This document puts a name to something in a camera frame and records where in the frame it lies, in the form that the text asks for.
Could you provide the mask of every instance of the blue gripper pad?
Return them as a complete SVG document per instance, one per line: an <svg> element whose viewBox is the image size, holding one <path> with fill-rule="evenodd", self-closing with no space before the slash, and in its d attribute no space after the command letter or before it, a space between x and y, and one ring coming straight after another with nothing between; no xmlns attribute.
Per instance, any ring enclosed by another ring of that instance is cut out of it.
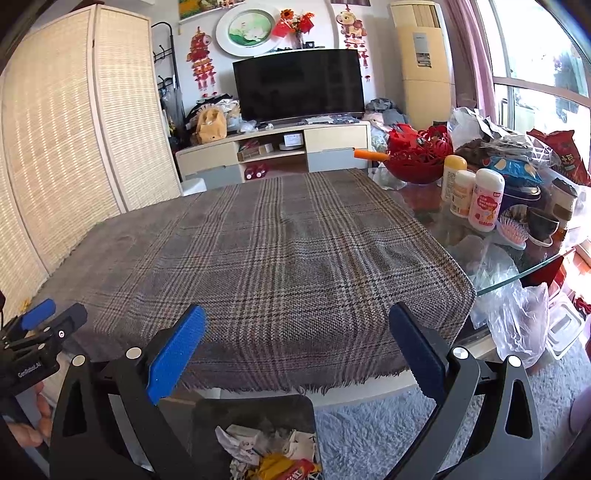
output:
<svg viewBox="0 0 591 480"><path fill-rule="evenodd" d="M56 312L56 304L52 299L43 300L35 308L24 313L21 317L21 329L33 330L43 320L47 320Z"/></svg>
<svg viewBox="0 0 591 480"><path fill-rule="evenodd" d="M192 305L174 325L174 333L152 361L148 371L146 392L156 405L158 400L168 397L189 363L197 345L205 335L205 310Z"/></svg>
<svg viewBox="0 0 591 480"><path fill-rule="evenodd" d="M417 324L403 302L393 305L388 317L390 332L423 395L441 404L447 396L444 387L447 343L435 330Z"/></svg>

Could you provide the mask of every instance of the gray drawer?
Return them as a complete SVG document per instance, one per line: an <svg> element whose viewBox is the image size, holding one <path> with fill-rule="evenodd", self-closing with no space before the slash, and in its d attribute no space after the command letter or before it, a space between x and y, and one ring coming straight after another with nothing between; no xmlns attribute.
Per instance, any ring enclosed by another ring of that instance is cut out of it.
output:
<svg viewBox="0 0 591 480"><path fill-rule="evenodd" d="M344 170L346 168L362 168L367 170L368 163L361 158L355 158L352 148L308 153L309 171Z"/></svg>
<svg viewBox="0 0 591 480"><path fill-rule="evenodd" d="M219 187L227 187L228 185L242 183L242 172L240 170L240 165L229 165L227 167L215 167L208 170L198 171L191 175L187 175L186 180L195 178L203 179L207 189L213 190Z"/></svg>

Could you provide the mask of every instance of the human hand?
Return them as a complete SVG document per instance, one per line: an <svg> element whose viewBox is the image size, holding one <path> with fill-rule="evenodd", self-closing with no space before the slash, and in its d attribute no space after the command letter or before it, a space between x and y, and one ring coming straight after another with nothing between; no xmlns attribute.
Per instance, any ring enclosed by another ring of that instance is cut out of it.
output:
<svg viewBox="0 0 591 480"><path fill-rule="evenodd" d="M49 403L43 395L41 395L41 391L43 390L43 382L39 382L37 385L33 387L35 389L35 393L37 395L37 408L39 409L39 413L41 414L41 420L37 424L37 430L34 430L29 425L24 425L22 423L7 423L8 428L14 435L15 439L17 440L18 444L23 447L38 447L43 442L43 437L49 438L51 436L51 408L49 407Z"/></svg>

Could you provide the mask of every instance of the white bottle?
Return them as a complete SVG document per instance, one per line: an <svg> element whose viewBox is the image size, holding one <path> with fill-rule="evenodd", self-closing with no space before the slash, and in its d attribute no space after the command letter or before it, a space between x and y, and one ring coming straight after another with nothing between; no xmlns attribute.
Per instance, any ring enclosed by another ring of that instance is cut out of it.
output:
<svg viewBox="0 0 591 480"><path fill-rule="evenodd" d="M476 230L490 232L495 227L505 191L503 175L488 168L476 172L468 221Z"/></svg>
<svg viewBox="0 0 591 480"><path fill-rule="evenodd" d="M443 177L441 180L441 199L444 202L449 202L453 193L453 180L456 173L461 170L466 170L468 163L462 157L457 155L448 155L443 161Z"/></svg>
<svg viewBox="0 0 591 480"><path fill-rule="evenodd" d="M460 170L456 173L453 182L452 204L450 206L450 210L454 215L466 218L470 213L475 182L476 175L474 175L474 172Z"/></svg>

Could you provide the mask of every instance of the air conditioner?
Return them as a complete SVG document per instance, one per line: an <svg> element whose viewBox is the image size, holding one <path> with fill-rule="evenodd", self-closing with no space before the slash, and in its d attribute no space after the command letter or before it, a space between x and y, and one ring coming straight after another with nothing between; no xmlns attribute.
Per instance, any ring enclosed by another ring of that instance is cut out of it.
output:
<svg viewBox="0 0 591 480"><path fill-rule="evenodd" d="M452 51L441 6L422 0L390 4L402 60L405 112L413 128L447 121L456 104Z"/></svg>

